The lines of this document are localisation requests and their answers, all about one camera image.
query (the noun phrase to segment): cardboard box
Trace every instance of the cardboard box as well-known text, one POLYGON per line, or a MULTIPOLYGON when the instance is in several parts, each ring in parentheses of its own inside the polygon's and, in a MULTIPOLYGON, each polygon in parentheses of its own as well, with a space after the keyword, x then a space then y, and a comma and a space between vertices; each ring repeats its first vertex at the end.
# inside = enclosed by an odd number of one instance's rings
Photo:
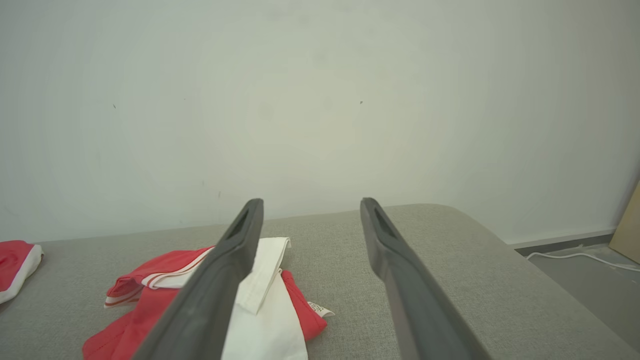
POLYGON ((640 263, 640 184, 636 186, 609 247, 640 263))

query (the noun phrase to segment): gray fabric cushion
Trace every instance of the gray fabric cushion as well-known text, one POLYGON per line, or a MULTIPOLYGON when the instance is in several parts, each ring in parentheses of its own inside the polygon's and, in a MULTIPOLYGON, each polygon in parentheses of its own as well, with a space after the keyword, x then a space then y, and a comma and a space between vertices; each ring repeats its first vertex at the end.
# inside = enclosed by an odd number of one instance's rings
MULTIPOLYGON (((567 292, 463 213, 432 204, 385 209, 493 357, 638 358, 567 292)), ((16 299, 0 305, 0 358, 80 358, 88 337, 128 311, 102 308, 119 275, 171 250, 211 245, 225 229, 42 243, 40 268, 16 299)), ((270 220, 262 236, 291 237, 282 267, 308 300, 337 314, 307 344, 310 358, 399 357, 357 211, 270 220)))

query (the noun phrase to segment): garment label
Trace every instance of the garment label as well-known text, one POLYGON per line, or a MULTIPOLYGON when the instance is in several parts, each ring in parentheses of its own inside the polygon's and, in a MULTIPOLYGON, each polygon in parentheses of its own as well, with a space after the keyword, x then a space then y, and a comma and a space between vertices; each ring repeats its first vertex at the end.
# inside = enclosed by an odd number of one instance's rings
POLYGON ((307 303, 316 312, 316 314, 320 315, 321 318, 335 315, 333 313, 333 311, 331 311, 329 309, 325 309, 324 307, 322 307, 322 306, 320 306, 318 304, 314 304, 311 301, 307 301, 307 303))

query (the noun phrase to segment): red fabric with white trim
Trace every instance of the red fabric with white trim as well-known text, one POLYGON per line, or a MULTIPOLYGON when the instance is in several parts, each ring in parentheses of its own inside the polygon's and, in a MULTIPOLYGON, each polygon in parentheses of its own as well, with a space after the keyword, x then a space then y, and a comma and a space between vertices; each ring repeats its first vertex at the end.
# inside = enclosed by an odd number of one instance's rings
MULTIPOLYGON (((311 309, 290 272, 283 271, 282 280, 298 314, 305 341, 315 338, 326 327, 326 321, 311 309)), ((133 311, 111 323, 84 343, 82 348, 84 358, 130 359, 178 291, 180 289, 152 290, 144 286, 139 296, 140 300, 133 311)))
POLYGON ((40 245, 22 240, 0 242, 0 304, 18 295, 42 260, 40 245))
POLYGON ((163 277, 193 272, 212 248, 176 250, 147 261, 116 280, 116 284, 107 291, 104 307, 137 302, 145 286, 156 289, 155 283, 163 277))
POLYGON ((6 291, 11 286, 31 248, 33 244, 22 240, 0 243, 0 291, 6 291))

